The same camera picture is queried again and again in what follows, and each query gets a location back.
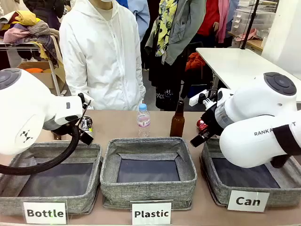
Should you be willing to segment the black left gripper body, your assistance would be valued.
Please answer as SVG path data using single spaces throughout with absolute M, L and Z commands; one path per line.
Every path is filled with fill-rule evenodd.
M 83 117 L 62 125 L 58 129 L 53 130 L 53 133 L 58 136 L 71 135 L 71 127 L 75 126 L 79 129 L 79 140 L 86 145 L 90 145 L 94 139 L 92 124 L 91 117 Z

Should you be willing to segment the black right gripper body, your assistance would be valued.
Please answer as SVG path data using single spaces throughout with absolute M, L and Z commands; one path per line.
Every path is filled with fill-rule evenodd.
M 203 139 L 210 139 L 215 135 L 220 136 L 223 132 L 223 128 L 218 124 L 215 118 L 216 108 L 217 104 L 214 104 L 201 116 L 201 120 L 206 124 L 206 128 L 200 132 Z

